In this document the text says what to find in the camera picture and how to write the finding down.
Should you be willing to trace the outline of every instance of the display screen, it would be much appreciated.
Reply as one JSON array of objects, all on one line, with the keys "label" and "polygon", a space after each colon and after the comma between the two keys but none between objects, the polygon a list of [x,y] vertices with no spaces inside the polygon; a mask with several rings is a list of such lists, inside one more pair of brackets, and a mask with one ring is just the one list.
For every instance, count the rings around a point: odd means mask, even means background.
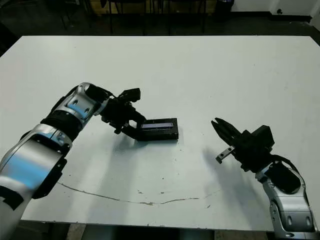
[{"label": "display screen", "polygon": [[171,122],[164,122],[164,123],[147,123],[142,124],[141,128],[144,130],[149,129],[171,129],[174,125]]}]

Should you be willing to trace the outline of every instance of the black rectangular object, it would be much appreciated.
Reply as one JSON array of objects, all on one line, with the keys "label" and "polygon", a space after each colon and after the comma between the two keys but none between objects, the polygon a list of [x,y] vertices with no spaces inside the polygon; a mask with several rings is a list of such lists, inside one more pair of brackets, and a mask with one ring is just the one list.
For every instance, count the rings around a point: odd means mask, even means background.
[{"label": "black rectangular object", "polygon": [[139,141],[176,140],[179,138],[176,118],[150,119],[136,126]]}]

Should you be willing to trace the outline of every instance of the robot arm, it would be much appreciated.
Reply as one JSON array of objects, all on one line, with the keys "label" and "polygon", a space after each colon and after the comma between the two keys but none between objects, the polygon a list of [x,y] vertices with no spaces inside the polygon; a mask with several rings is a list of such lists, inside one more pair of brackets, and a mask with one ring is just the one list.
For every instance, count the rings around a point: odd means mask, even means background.
[{"label": "robot arm", "polygon": [[297,168],[286,158],[270,154],[275,144],[270,127],[262,125],[250,133],[240,133],[233,125],[216,118],[211,121],[219,137],[229,147],[216,157],[232,154],[247,172],[255,173],[270,200],[270,215],[277,239],[319,239],[306,184]]},{"label": "robot arm", "polygon": [[146,119],[130,102],[140,99],[138,88],[118,97],[90,83],[74,87],[52,108],[49,115],[24,134],[0,162],[0,240],[10,237],[31,199],[49,194],[62,175],[65,156],[79,132],[92,116],[138,139],[139,132],[129,120]]}]

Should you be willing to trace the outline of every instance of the white tabletop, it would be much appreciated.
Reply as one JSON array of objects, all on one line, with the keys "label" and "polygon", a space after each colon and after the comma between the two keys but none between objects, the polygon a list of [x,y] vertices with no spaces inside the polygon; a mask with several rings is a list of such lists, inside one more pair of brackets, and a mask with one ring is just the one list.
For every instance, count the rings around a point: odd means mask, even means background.
[{"label": "white tabletop", "polygon": [[271,231],[269,200],[210,124],[271,127],[320,223],[320,47],[307,36],[25,36],[0,58],[0,155],[72,87],[140,88],[147,118],[178,119],[179,140],[140,143],[93,118],[49,196],[22,219]]}]

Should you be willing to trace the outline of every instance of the crack on table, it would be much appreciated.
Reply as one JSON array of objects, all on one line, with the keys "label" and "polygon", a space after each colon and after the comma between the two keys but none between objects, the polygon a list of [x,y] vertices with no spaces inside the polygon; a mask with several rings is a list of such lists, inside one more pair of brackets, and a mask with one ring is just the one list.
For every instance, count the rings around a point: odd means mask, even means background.
[{"label": "crack on table", "polygon": [[77,188],[74,188],[74,187],[71,187],[71,186],[68,186],[62,182],[58,182],[58,184],[60,184],[61,186],[67,188],[67,189],[70,189],[70,190],[73,190],[73,191],[76,191],[76,192],[79,192],[79,193],[83,193],[83,194],[88,194],[88,195],[92,195],[92,196],[96,196],[96,197],[100,197],[100,198],[104,198],[104,199],[109,199],[109,200],[114,200],[114,201],[118,201],[118,202],[122,202],[122,203],[130,203],[130,204],[144,204],[144,205],[148,205],[148,206],[153,206],[153,205],[163,205],[163,204],[168,204],[168,203],[172,203],[172,202],[179,202],[179,201],[186,201],[186,200],[199,200],[199,199],[206,199],[207,197],[217,193],[220,191],[217,190],[217,191],[214,191],[208,195],[206,195],[205,197],[203,198],[200,198],[200,197],[187,197],[187,198],[178,198],[178,199],[172,199],[172,200],[168,200],[168,201],[163,201],[163,202],[145,202],[145,201],[130,201],[130,200],[122,200],[122,199],[119,199],[119,198],[115,198],[115,197],[111,197],[111,196],[105,196],[105,195],[101,195],[101,194],[97,194],[97,193],[93,193],[93,192],[88,192],[88,191],[84,191],[84,190],[79,190]]}]

